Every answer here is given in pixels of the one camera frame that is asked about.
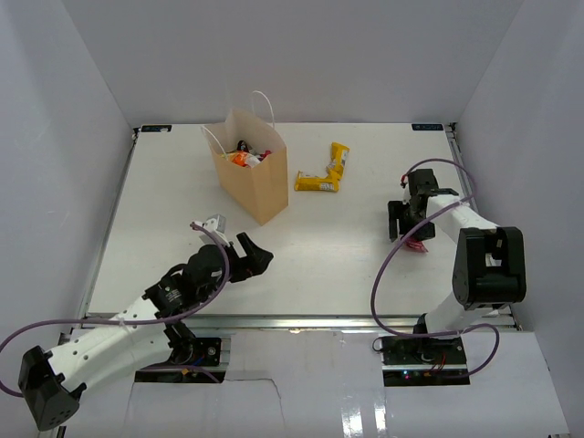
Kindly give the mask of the small red triangular snack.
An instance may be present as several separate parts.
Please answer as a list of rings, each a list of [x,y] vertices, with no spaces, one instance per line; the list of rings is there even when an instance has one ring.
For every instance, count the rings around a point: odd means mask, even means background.
[[[405,245],[407,248],[417,253],[424,254],[428,252],[428,249],[426,248],[422,241],[416,240],[411,237],[405,241]]]

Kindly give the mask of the orange snack packet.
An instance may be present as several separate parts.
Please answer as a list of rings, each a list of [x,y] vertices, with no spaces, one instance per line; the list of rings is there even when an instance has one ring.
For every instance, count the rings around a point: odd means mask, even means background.
[[[244,168],[254,168],[261,163],[254,154],[246,151],[231,152],[227,155],[227,158],[231,163]]]

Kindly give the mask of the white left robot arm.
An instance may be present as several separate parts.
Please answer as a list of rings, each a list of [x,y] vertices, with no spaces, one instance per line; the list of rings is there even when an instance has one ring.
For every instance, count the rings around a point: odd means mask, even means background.
[[[208,237],[187,262],[170,268],[113,318],[93,323],[66,344],[24,353],[17,383],[40,432],[67,422],[82,399],[103,385],[154,364],[181,366],[200,356],[200,340],[183,319],[207,306],[226,283],[264,274],[274,258],[246,233],[236,237],[242,255],[217,233]]]

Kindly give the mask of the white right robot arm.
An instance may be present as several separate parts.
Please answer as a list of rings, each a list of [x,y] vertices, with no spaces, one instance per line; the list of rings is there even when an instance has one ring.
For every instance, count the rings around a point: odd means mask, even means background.
[[[401,179],[403,199],[388,202],[389,238],[420,246],[441,229],[455,243],[451,293],[419,317],[413,333],[413,356],[431,364],[445,344],[482,316],[524,300],[527,293],[524,237],[474,211],[451,188],[442,188],[431,169],[414,170]]]

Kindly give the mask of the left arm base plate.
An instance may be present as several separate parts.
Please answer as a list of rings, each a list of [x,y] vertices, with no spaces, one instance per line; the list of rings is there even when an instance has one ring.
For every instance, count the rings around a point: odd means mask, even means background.
[[[220,384],[225,372],[220,370],[222,340],[198,338],[193,345],[174,349],[170,357],[135,372],[139,383]]]

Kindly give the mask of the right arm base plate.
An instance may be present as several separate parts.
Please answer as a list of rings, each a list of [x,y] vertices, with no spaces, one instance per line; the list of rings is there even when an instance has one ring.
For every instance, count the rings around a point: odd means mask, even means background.
[[[386,388],[470,384],[461,338],[380,337],[373,341],[372,348],[381,355],[383,383]]]

